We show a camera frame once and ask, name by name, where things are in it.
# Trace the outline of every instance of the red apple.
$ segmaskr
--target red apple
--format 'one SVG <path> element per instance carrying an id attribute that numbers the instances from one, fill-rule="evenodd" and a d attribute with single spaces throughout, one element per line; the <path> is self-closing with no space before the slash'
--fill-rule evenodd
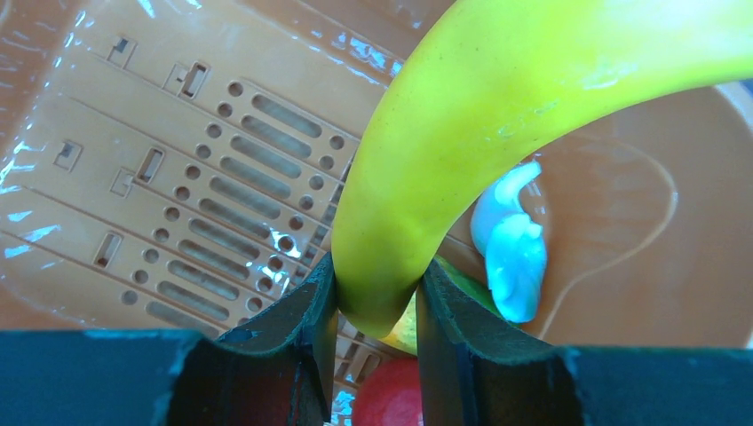
<path id="1" fill-rule="evenodd" d="M 418 359 L 393 359 L 374 370 L 353 402 L 353 426 L 423 426 Z"/>

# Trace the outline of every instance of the yellow banana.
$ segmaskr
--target yellow banana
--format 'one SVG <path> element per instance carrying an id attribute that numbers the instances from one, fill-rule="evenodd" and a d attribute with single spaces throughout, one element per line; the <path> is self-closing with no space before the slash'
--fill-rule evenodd
<path id="1" fill-rule="evenodd" d="M 748 76 L 751 0 L 458 0 L 354 159 L 332 237 L 343 313 L 387 335 L 449 227 L 541 146 L 641 101 Z"/>

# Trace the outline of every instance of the rectangular hole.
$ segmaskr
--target rectangular hole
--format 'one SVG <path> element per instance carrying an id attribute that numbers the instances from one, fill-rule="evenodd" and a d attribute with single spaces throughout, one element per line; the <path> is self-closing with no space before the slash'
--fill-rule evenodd
<path id="1" fill-rule="evenodd" d="M 305 280 L 306 269 L 300 266 L 296 269 L 296 273 L 293 275 L 293 285 L 300 286 Z"/>
<path id="2" fill-rule="evenodd" d="M 366 360 L 363 361 L 363 366 L 361 366 L 361 371 L 358 373 L 358 377 L 356 377 L 355 382 L 358 384 L 361 384 L 366 377 L 368 377 L 371 373 L 374 372 L 374 370 L 379 367 L 379 364 L 382 363 L 382 360 L 373 353 L 370 353 L 366 356 Z"/>
<path id="3" fill-rule="evenodd" d="M 256 95 L 251 100 L 251 105 L 264 114 L 273 117 L 278 122 L 287 124 L 308 137 L 318 138 L 321 136 L 321 126 L 319 124 L 290 111 L 285 106 L 278 104 L 264 95 Z"/>
<path id="4" fill-rule="evenodd" d="M 78 160 L 78 156 L 81 155 L 81 151 L 82 148 L 80 145 L 75 142 L 71 142 L 70 140 L 65 140 L 63 141 L 63 147 L 55 157 L 53 164 L 62 169 L 70 171 L 75 166 L 75 161 Z"/>
<path id="5" fill-rule="evenodd" d="M 173 260 L 170 262 L 167 269 L 176 277 L 182 278 L 183 280 L 193 283 L 217 296 L 224 297 L 227 300 L 235 300 L 240 294 L 238 288 L 235 288 L 206 272 L 199 271 L 190 264 L 184 264 L 179 260 Z"/>
<path id="6" fill-rule="evenodd" d="M 297 164 L 286 159 L 282 155 L 251 142 L 246 138 L 240 136 L 234 137 L 230 141 L 230 147 L 257 162 L 264 164 L 266 167 L 280 172 L 283 176 L 291 179 L 296 179 L 301 176 L 301 168 Z"/>
<path id="7" fill-rule="evenodd" d="M 348 368 L 351 366 L 351 362 L 353 361 L 353 357 L 355 356 L 356 351 L 359 349 L 359 345 L 357 343 L 351 343 L 350 347 L 348 347 L 347 352 L 343 356 L 343 364 L 340 366 L 340 368 L 337 371 L 336 377 L 341 380 L 346 380 L 346 375 L 348 373 Z"/>
<path id="8" fill-rule="evenodd" d="M 242 180 L 246 184 L 257 188 L 263 193 L 272 195 L 274 198 L 286 200 L 290 197 L 290 187 L 287 184 L 283 184 L 279 180 L 269 177 L 234 158 L 223 158 L 219 162 L 219 166 L 222 167 L 224 171 Z"/>
<path id="9" fill-rule="evenodd" d="M 231 233 L 215 225 L 208 224 L 201 219 L 193 219 L 188 224 L 188 228 L 195 233 L 212 241 L 219 246 L 233 251 L 243 257 L 254 260 L 259 257 L 259 250 L 250 242 L 236 237 Z"/>
<path id="10" fill-rule="evenodd" d="M 249 277 L 249 270 L 242 264 L 237 264 L 227 257 L 200 246 L 191 240 L 182 240 L 178 244 L 178 250 L 238 280 L 246 280 Z"/>
<path id="11" fill-rule="evenodd" d="M 269 238 L 270 231 L 266 225 L 261 224 L 256 220 L 252 220 L 218 202 L 209 199 L 201 200 L 199 202 L 199 209 L 203 213 L 216 218 L 220 222 L 225 222 L 226 224 L 235 226 L 243 231 L 251 233 L 252 235 L 256 235 L 262 240 Z"/>
<path id="12" fill-rule="evenodd" d="M 348 164 L 348 167 L 345 168 L 345 173 L 343 173 L 343 181 L 344 182 L 346 180 L 348 180 L 348 174 L 350 174 L 350 172 L 351 172 L 351 165 L 352 165 L 352 163 Z"/>
<path id="13" fill-rule="evenodd" d="M 291 135 L 277 130 L 258 118 L 246 115 L 241 120 L 241 126 L 262 142 L 276 147 L 296 158 L 306 159 L 311 156 L 311 147 Z"/>
<path id="14" fill-rule="evenodd" d="M 160 168 L 160 164 L 162 164 L 163 157 L 164 153 L 159 149 L 150 149 L 147 153 L 147 158 L 145 158 L 144 162 L 141 163 L 141 168 L 139 169 L 139 179 L 143 180 L 146 183 L 151 182 L 152 178 L 157 172 L 157 169 Z"/>
<path id="15" fill-rule="evenodd" d="M 118 43 L 115 45 L 115 51 L 118 53 L 123 53 L 125 51 L 125 46 L 128 45 L 128 40 L 121 38 Z"/>
<path id="16" fill-rule="evenodd" d="M 343 196 L 344 189 L 345 187 L 342 185 L 337 186 L 337 189 L 335 190 L 335 193 L 332 194 L 332 199 L 330 200 L 332 204 L 338 204 L 340 202 L 340 197 Z"/>
<path id="17" fill-rule="evenodd" d="M 97 256 L 94 257 L 94 264 L 100 268 L 107 268 L 110 261 L 113 260 L 118 247 L 120 247 L 122 240 L 123 237 L 116 233 L 107 233 L 102 244 L 99 246 L 99 250 L 97 250 Z"/>
<path id="18" fill-rule="evenodd" d="M 147 313 L 178 328 L 190 328 L 193 330 L 199 330 L 210 339 L 216 339 L 219 337 L 219 331 L 216 328 L 202 321 L 199 321 L 196 318 L 189 317 L 183 312 L 176 311 L 166 304 L 161 304 L 159 302 L 149 302 L 147 304 Z"/>
<path id="19" fill-rule="evenodd" d="M 186 75 L 181 92 L 189 98 L 195 97 L 207 78 L 207 70 L 205 65 L 195 62 Z"/>
<path id="20" fill-rule="evenodd" d="M 321 221 L 324 222 L 324 224 L 327 226 L 332 225 L 332 221 L 335 220 L 336 212 L 337 212 L 337 207 L 330 204 L 329 206 L 327 206 L 327 210 L 324 211 L 324 217 L 321 219 Z"/>
<path id="21" fill-rule="evenodd" d="M 228 182 L 221 177 L 213 177 L 210 181 L 210 188 L 214 192 L 224 195 L 241 204 L 242 206 L 252 209 L 264 217 L 276 219 L 280 216 L 280 208 L 266 197 L 253 193 L 248 189 Z"/>
<path id="22" fill-rule="evenodd" d="M 230 318 L 230 311 L 226 308 L 207 300 L 196 293 L 190 292 L 185 288 L 176 286 L 169 281 L 163 281 L 157 284 L 159 294 L 172 299 L 173 301 L 183 304 L 194 311 L 201 312 L 204 315 L 212 317 L 218 321 L 225 321 Z"/>
<path id="23" fill-rule="evenodd" d="M 311 243 L 316 246 L 320 246 L 321 243 L 324 241 L 324 237 L 326 236 L 327 236 L 327 228 L 320 225 L 316 228 L 316 232 L 313 233 Z"/>
<path id="24" fill-rule="evenodd" d="M 309 266 L 311 265 L 311 262 L 313 262 L 313 259 L 316 257 L 316 253 L 318 250 L 312 246 L 308 246 L 306 248 L 306 252 L 304 253 L 303 257 L 301 257 L 301 263 Z"/>

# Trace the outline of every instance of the dark green surface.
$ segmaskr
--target dark green surface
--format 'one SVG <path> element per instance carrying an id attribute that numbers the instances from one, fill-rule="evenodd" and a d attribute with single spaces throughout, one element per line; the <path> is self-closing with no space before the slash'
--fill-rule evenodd
<path id="1" fill-rule="evenodd" d="M 502 314 L 496 309 L 492 294 L 487 289 L 487 286 L 477 280 L 466 275 L 459 269 L 455 268 L 445 258 L 436 256 L 435 260 L 437 264 L 447 273 L 452 282 L 466 295 L 470 296 L 473 300 L 478 302 L 487 311 L 493 313 L 497 318 L 503 319 Z M 519 324 L 507 321 L 513 327 L 520 327 Z"/>
<path id="2" fill-rule="evenodd" d="M 753 425 L 753 351 L 550 346 L 460 287 L 416 298 L 427 425 Z"/>

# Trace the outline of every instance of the white object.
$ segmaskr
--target white object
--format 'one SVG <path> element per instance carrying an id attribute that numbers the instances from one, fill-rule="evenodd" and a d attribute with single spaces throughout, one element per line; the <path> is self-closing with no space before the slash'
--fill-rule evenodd
<path id="1" fill-rule="evenodd" d="M 486 259 L 496 308 L 515 323 L 534 318 L 546 269 L 543 228 L 519 199 L 520 190 L 541 172 L 538 162 L 529 162 L 502 176 L 481 195 L 471 219 L 473 244 Z"/>

